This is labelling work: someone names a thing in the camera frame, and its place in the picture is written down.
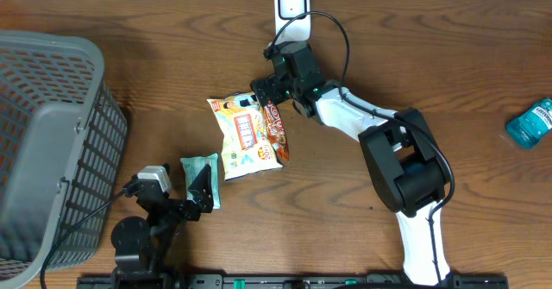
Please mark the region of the cream snack bag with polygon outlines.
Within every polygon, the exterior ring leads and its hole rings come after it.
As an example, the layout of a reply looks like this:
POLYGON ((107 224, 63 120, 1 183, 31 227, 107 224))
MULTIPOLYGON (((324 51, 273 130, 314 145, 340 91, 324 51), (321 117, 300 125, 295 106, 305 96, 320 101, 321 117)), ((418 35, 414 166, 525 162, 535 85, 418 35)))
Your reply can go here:
POLYGON ((207 102, 223 132, 221 157, 226 181, 283 167, 268 140, 265 117, 253 92, 207 102))

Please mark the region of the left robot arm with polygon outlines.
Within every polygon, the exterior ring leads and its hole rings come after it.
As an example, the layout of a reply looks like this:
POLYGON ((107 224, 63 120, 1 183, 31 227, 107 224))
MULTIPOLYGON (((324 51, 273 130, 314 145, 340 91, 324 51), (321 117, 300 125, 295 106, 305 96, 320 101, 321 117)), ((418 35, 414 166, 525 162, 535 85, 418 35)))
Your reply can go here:
POLYGON ((191 198, 170 198, 170 167, 146 166, 124 186, 147 217, 126 217, 111 233, 116 268, 110 276, 114 288, 186 288, 185 276, 165 264, 177 228, 196 222, 214 207, 211 167, 204 166, 191 182, 191 198))

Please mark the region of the blue Listerine mouthwash bottle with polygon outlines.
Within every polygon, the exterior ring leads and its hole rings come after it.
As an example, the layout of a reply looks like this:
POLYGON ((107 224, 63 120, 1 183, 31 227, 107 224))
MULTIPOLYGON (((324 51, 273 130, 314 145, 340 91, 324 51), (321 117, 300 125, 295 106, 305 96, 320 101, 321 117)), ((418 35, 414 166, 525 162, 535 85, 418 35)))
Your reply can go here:
POLYGON ((505 125, 506 132, 522 148, 533 148, 551 131, 551 99, 535 103, 505 125))

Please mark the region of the chocolate bar wrapper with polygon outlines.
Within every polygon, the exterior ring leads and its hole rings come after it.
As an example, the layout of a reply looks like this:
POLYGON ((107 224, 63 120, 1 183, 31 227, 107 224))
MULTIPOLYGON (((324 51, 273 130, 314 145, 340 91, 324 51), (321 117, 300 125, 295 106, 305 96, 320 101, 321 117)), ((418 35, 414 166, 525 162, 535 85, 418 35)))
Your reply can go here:
POLYGON ((262 111, 266 121, 268 140, 278 157, 281 160, 288 161, 290 159, 289 147, 285 135, 285 128, 277 106, 269 101, 268 104, 262 108, 262 111))

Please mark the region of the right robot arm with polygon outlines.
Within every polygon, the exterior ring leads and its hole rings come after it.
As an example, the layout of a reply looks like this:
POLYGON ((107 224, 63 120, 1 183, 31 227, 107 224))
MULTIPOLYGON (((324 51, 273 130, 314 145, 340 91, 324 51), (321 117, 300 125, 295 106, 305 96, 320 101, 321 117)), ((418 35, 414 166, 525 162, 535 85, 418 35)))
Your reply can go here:
POLYGON ((305 41, 271 44, 263 55, 274 72, 251 84, 260 104, 292 100, 303 116, 358 141, 374 190, 398 219, 405 276, 414 285, 444 285, 450 268, 440 221, 453 173, 422 114, 382 109, 325 79, 305 41))

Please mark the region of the teal wet wipes pack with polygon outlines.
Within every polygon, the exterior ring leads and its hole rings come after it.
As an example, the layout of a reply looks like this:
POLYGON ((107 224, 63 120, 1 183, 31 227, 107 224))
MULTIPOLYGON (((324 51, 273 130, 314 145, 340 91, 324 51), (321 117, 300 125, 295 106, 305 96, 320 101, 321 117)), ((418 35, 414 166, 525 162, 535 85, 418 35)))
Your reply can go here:
POLYGON ((185 183, 187 197, 191 198, 191 183, 199 175, 200 171, 209 165, 211 168, 211 190, 214 205, 213 208, 219 210, 221 208, 221 199, 219 193, 219 177, 218 177, 218 153, 209 156, 196 156, 190 158, 181 158, 180 162, 185 172, 185 183))

